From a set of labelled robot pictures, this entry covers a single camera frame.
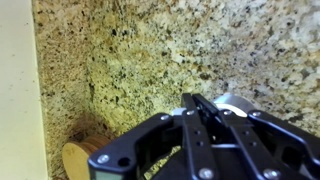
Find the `speckled granite surface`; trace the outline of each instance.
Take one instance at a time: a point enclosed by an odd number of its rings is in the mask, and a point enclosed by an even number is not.
[[[35,6],[52,177],[63,177],[57,155],[70,134],[66,124],[91,113],[113,138],[170,112],[182,92],[209,99],[233,92],[320,136],[317,0],[35,0]]]

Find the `granite countertop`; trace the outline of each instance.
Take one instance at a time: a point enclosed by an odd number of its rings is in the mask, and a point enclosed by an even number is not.
[[[320,136],[319,1],[34,2],[52,177],[70,136],[114,138],[183,92],[232,92]]]

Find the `granite backsplash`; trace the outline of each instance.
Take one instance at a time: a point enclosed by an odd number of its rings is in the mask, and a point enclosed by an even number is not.
[[[320,136],[320,1],[34,0],[49,176],[70,138],[114,138],[183,92],[232,92]]]

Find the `bolt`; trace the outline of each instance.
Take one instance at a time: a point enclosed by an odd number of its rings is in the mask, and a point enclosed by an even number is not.
[[[213,172],[211,169],[208,168],[202,168],[199,171],[199,176],[202,179],[212,179],[213,178]]]
[[[278,180],[280,178],[280,172],[274,169],[265,169],[263,171],[263,175],[265,178],[270,180]]]
[[[163,115],[163,116],[161,116],[160,119],[161,119],[162,121],[165,121],[165,120],[168,120],[169,117],[170,117],[169,115]]]
[[[100,155],[99,156],[99,158],[98,158],[98,163],[99,164],[103,164],[103,163],[106,163],[106,162],[108,162],[109,161],[109,156],[108,155],[106,155],[106,154],[102,154],[102,155]]]
[[[224,114],[224,115],[230,115],[230,114],[232,114],[232,111],[227,110],[227,111],[224,111],[223,114]]]
[[[189,115],[189,116],[192,115],[192,114],[194,114],[194,111],[193,111],[193,110],[187,112],[187,115]]]
[[[260,116],[260,115],[261,115],[261,112],[259,112],[259,111],[253,112],[252,115],[253,115],[253,116],[256,116],[256,117],[257,117],[257,116]]]

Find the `screw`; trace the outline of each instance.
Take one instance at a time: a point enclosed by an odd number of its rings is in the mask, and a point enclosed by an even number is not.
[[[259,111],[253,112],[252,115],[253,115],[253,116],[260,116],[260,115],[261,115],[261,112],[259,112]]]
[[[102,155],[100,155],[99,156],[99,158],[98,158],[98,163],[99,164],[103,164],[103,163],[106,163],[106,162],[108,162],[109,161],[109,156],[108,155],[106,155],[106,154],[102,154]]]
[[[211,171],[211,169],[208,168],[202,168],[199,171],[199,176],[202,179],[212,179],[213,178],[213,172]]]
[[[187,115],[189,115],[189,116],[192,115],[192,114],[194,114],[194,111],[193,111],[193,110],[187,112]]]
[[[169,117],[170,117],[169,115],[163,115],[163,116],[161,116],[160,119],[161,119],[162,121],[165,121],[165,120],[169,119]]]
[[[265,169],[263,171],[263,175],[265,178],[270,180],[278,180],[280,178],[280,172],[274,169]]]
[[[230,110],[224,111],[223,114],[224,114],[224,115],[230,115],[230,114],[232,114],[232,111],[230,111]]]

